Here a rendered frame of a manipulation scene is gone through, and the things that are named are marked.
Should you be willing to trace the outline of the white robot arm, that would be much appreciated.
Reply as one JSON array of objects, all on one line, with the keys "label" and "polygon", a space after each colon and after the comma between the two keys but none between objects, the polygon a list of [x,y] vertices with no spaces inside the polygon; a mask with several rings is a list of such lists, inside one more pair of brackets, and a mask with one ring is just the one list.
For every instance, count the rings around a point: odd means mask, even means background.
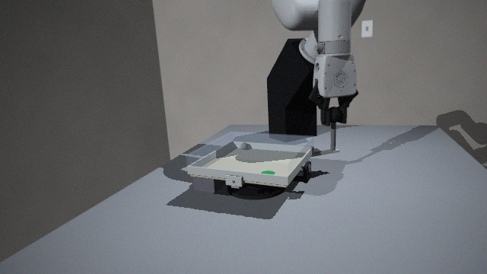
[{"label": "white robot arm", "polygon": [[361,14],[366,0],[271,2],[275,15],[285,28],[293,31],[312,30],[309,38],[300,42],[299,50],[307,61],[315,65],[318,54],[351,52],[351,28]]}]

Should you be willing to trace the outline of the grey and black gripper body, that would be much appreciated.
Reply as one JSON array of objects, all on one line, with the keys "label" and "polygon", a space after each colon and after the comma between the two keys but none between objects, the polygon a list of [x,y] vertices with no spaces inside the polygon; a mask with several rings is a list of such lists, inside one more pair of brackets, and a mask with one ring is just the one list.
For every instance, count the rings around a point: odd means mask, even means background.
[{"label": "grey and black gripper body", "polygon": [[318,54],[314,65],[313,88],[317,79],[320,96],[325,98],[352,96],[357,91],[354,55],[351,53]]}]

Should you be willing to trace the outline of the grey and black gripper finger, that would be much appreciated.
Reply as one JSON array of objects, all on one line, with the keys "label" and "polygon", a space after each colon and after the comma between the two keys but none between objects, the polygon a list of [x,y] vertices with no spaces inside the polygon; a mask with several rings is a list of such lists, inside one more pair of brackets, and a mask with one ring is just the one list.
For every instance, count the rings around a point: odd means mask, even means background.
[{"label": "grey and black gripper finger", "polygon": [[329,110],[330,98],[325,98],[323,96],[320,96],[319,99],[317,98],[318,93],[319,93],[319,89],[318,89],[318,80],[317,80],[317,83],[315,84],[313,90],[311,91],[308,99],[314,102],[320,109],[321,124],[325,126],[330,126],[331,125],[331,111]]},{"label": "grey and black gripper finger", "polygon": [[[356,91],[355,94],[352,96],[346,96],[346,97],[338,97],[338,102],[339,102],[339,109],[342,111],[342,118],[338,123],[346,123],[347,119],[347,108],[349,107],[349,104],[352,102],[353,98],[355,98],[358,95],[358,91]],[[344,101],[344,102],[343,102]]]}]

